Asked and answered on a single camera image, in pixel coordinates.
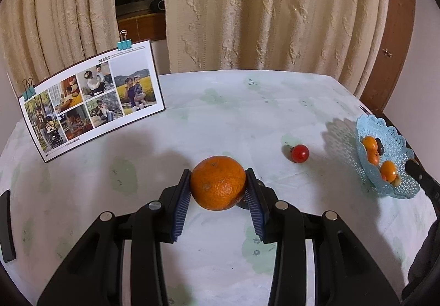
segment tablecloth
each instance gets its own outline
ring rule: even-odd
[[[23,120],[17,124],[0,157],[0,192],[12,191],[17,251],[5,268],[31,303],[102,211],[136,211],[175,185],[184,168],[212,155],[253,168],[278,198],[300,211],[336,211],[401,292],[435,214],[423,192],[397,200],[371,191],[354,140],[356,119],[364,112],[344,87],[327,76],[267,70],[159,79],[166,111],[47,164]],[[287,145],[298,143],[310,150],[303,164],[288,159]],[[259,241],[248,211],[212,212],[191,200],[182,236],[162,245],[169,302],[267,305],[275,251],[275,244]],[[312,305],[309,243],[307,261],[307,304]],[[123,289],[128,302],[127,282]]]

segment photo frame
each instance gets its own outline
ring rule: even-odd
[[[43,161],[165,110],[150,41],[93,56],[18,101]]]

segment beige curtain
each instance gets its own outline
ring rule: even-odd
[[[116,47],[114,0],[3,0],[0,50],[12,85],[34,83]]]
[[[166,7],[171,72],[319,73],[359,96],[388,0],[166,0]]]

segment perforated basket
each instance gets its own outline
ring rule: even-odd
[[[380,157],[379,166],[368,162],[367,150],[362,144],[365,136],[379,138],[384,146],[384,154]],[[394,198],[409,199],[415,197],[420,185],[405,172],[405,163],[414,158],[414,152],[406,147],[405,139],[399,135],[393,126],[387,126],[384,119],[374,115],[361,115],[356,123],[356,148],[360,163],[371,183],[374,184],[377,194],[389,195]],[[379,168],[384,161],[391,161],[402,178],[399,187],[393,187],[381,177]]]

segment red cherry tomato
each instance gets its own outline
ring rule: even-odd
[[[290,157],[296,163],[302,163],[309,158],[309,149],[303,144],[296,145],[290,150]]]

